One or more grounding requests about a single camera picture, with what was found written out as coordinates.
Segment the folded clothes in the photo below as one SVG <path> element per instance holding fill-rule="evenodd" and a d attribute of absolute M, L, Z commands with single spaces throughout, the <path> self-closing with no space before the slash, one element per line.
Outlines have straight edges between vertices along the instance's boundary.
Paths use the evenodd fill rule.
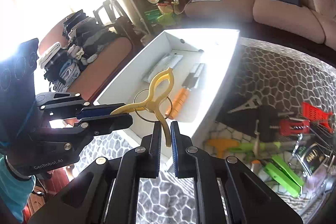
<path fill-rule="evenodd" d="M 68 38 L 68 34 L 70 33 L 71 29 L 79 22 L 87 18 L 86 14 L 83 12 L 83 10 L 79 10 L 72 16 L 70 16 L 64 23 L 64 31 L 63 36 Z"/>
<path fill-rule="evenodd" d="M 99 47 L 100 45 L 107 45 L 118 37 L 120 37 L 120 35 L 108 31 L 102 34 L 93 44 L 87 45 L 85 43 L 83 46 L 85 52 L 84 57 L 89 58 L 91 55 L 101 52 L 103 47 Z"/>
<path fill-rule="evenodd" d="M 108 29 L 103 29 L 98 32 L 96 32 L 93 36 L 89 37 L 85 43 L 83 44 L 83 48 L 95 44 L 96 41 L 99 40 L 99 38 L 104 34 L 107 33 L 109 30 Z"/>
<path fill-rule="evenodd" d="M 103 25 L 99 25 L 99 24 L 96 24 L 94 21 L 90 21 L 90 22 L 87 22 L 83 25 L 80 25 L 77 29 L 76 29 L 76 38 L 81 36 L 82 34 L 84 33 L 87 33 L 87 32 L 93 32 L 93 33 L 96 33 L 100 30 L 103 30 L 103 29 L 106 29 L 105 26 Z"/>
<path fill-rule="evenodd" d="M 97 30 L 94 29 L 94 30 L 87 30 L 86 32 L 82 32 L 80 34 L 77 33 L 75 40 L 73 40 L 73 43 L 76 44 L 77 46 L 82 47 L 83 44 L 85 43 L 85 41 L 89 37 L 93 36 L 96 32 L 97 32 Z"/>
<path fill-rule="evenodd" d="M 44 66 L 46 71 L 50 70 L 54 65 L 58 63 L 64 63 L 68 59 L 67 50 L 60 48 L 58 52 L 49 60 L 49 62 Z"/>
<path fill-rule="evenodd" d="M 77 57 L 77 53 L 80 51 L 80 49 L 81 49 L 81 47 L 79 47 L 79 46 L 75 46 L 75 47 L 73 48 L 73 50 L 71 51 L 70 56 L 71 56 L 72 58 L 76 58 L 76 57 Z"/>
<path fill-rule="evenodd" d="M 87 59 L 87 62 L 90 64 L 92 63 L 94 60 L 96 60 L 98 57 L 98 54 L 93 54 L 91 55 L 88 59 Z"/>
<path fill-rule="evenodd" d="M 86 60 L 86 58 L 84 58 L 84 57 L 81 58 L 81 62 L 82 62 L 82 64 L 83 64 L 84 66 L 87 66 L 87 65 L 88 65 L 87 60 Z"/>
<path fill-rule="evenodd" d="M 81 72 L 82 72 L 83 70 L 86 69 L 87 64 L 84 65 L 84 64 L 82 63 L 82 59 L 80 59 L 80 60 L 74 59 L 74 60 L 77 62 L 77 65 L 78 65 L 79 70 L 80 70 Z"/>
<path fill-rule="evenodd" d="M 60 81 L 54 83 L 54 90 L 57 92 L 66 92 L 70 85 L 81 74 L 78 64 L 75 60 L 67 61 L 59 72 L 59 76 L 65 81 L 65 84 Z"/>
<path fill-rule="evenodd" d="M 50 61 L 51 58 L 53 58 L 60 48 L 61 44 L 56 42 L 43 53 L 43 55 L 37 60 L 37 63 L 41 69 L 44 69 L 45 65 Z"/>
<path fill-rule="evenodd" d="M 75 44 L 73 44 L 69 49 L 68 49 L 68 55 L 71 55 L 72 51 L 74 50 L 74 48 L 76 47 Z"/>
<path fill-rule="evenodd" d="M 97 25 L 97 20 L 93 17 L 88 17 L 80 22 L 78 22 L 74 27 L 72 27 L 70 33 L 68 34 L 69 38 L 73 40 L 76 37 L 76 31 L 77 29 L 80 29 L 79 27 L 82 25 L 86 25 L 87 27 L 91 28 Z"/>

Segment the chair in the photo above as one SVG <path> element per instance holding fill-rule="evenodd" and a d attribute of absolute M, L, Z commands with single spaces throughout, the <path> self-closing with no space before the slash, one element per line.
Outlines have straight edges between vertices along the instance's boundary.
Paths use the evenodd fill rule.
<path fill-rule="evenodd" d="M 42 39 L 38 48 L 40 55 L 55 42 L 60 42 L 62 47 L 68 46 L 68 40 L 62 36 L 65 20 L 66 18 L 58 22 Z M 127 18 L 121 16 L 107 27 L 114 27 L 116 32 L 123 37 L 108 44 L 67 90 L 67 92 L 80 93 L 83 99 L 91 102 L 143 48 L 139 37 L 133 31 L 132 23 Z"/>

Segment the white box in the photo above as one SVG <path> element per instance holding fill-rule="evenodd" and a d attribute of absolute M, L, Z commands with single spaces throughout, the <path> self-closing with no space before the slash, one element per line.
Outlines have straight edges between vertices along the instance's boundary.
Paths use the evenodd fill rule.
<path fill-rule="evenodd" d="M 233 29 L 176 29 L 166 30 L 150 42 L 133 60 L 111 81 L 95 101 L 98 104 L 132 103 L 135 95 L 149 84 L 144 75 L 167 53 L 182 54 L 182 60 L 173 70 L 175 84 L 169 97 L 173 100 L 176 93 L 195 63 L 205 63 L 197 87 L 191 90 L 187 101 L 176 120 L 181 134 L 191 137 L 193 145 L 201 147 L 207 139 L 209 128 L 222 106 L 225 95 L 231 85 L 240 52 L 235 51 L 239 31 Z M 162 83 L 156 94 L 166 88 Z M 139 95 L 136 102 L 147 97 L 147 92 Z M 164 113 L 169 107 L 165 100 L 160 109 Z M 150 120 L 156 120 L 154 114 L 141 111 L 140 114 Z M 153 123 L 131 113 L 133 125 L 125 129 L 125 136 L 133 146 L 140 145 L 141 138 L 153 130 Z M 163 131 L 161 162 L 169 167 L 172 164 L 171 148 L 165 146 Z"/>

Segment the person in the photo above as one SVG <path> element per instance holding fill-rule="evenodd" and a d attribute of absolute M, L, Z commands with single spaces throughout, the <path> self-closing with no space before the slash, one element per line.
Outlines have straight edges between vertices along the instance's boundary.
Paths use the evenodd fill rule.
<path fill-rule="evenodd" d="M 0 154 L 0 199 L 12 215 L 23 223 L 23 209 L 35 186 L 35 176 L 25 177 L 17 172 Z"/>

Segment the green clothespin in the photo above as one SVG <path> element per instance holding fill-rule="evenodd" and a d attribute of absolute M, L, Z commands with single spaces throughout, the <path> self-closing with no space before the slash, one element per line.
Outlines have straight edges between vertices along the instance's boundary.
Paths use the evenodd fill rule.
<path fill-rule="evenodd" d="M 292 197 L 296 198 L 302 193 L 304 181 L 279 156 L 272 156 L 271 160 L 260 162 L 264 165 L 264 171 L 282 185 Z"/>

